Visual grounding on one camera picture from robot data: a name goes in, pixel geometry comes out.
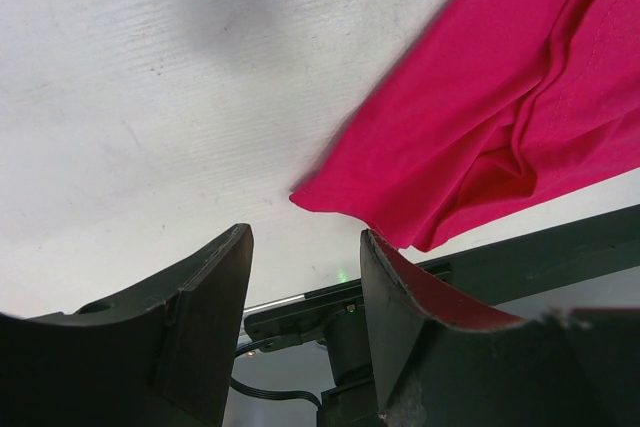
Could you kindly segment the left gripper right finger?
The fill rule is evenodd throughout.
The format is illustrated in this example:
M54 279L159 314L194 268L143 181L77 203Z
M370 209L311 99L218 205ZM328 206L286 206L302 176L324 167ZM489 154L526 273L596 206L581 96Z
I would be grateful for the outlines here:
M368 230L360 267L387 425L638 424L637 310L514 316L424 271Z

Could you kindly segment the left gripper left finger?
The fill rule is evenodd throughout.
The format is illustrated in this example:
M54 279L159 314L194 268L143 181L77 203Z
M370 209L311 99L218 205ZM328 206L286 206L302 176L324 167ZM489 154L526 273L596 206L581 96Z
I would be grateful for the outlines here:
M1 319L5 426L218 426L254 239L230 227L72 314Z

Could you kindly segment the pink t shirt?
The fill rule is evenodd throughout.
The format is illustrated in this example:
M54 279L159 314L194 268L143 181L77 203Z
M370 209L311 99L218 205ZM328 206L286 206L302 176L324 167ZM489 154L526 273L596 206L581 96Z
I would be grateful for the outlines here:
M639 0L450 0L291 201L428 251L639 165Z

